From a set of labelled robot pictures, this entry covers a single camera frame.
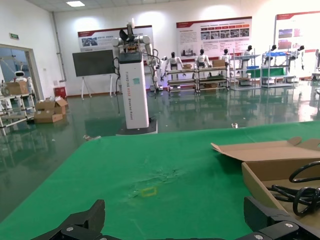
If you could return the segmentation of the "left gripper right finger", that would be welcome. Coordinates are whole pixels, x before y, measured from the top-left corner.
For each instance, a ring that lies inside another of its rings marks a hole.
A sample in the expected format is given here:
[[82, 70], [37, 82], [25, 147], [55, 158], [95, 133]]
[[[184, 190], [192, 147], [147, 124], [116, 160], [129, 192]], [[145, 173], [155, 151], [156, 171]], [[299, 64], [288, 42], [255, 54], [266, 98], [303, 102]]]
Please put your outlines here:
[[318, 240], [320, 231], [283, 210], [264, 206], [252, 196], [243, 199], [244, 221], [252, 240]]

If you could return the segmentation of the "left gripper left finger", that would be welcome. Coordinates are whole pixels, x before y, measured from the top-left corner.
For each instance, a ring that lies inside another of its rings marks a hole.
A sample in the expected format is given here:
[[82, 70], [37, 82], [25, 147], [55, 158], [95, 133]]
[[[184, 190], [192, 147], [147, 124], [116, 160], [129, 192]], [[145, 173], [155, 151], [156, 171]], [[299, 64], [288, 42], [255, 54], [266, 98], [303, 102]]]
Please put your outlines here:
[[100, 240], [106, 219], [105, 201], [98, 199], [85, 211], [70, 214], [58, 227], [35, 240]]

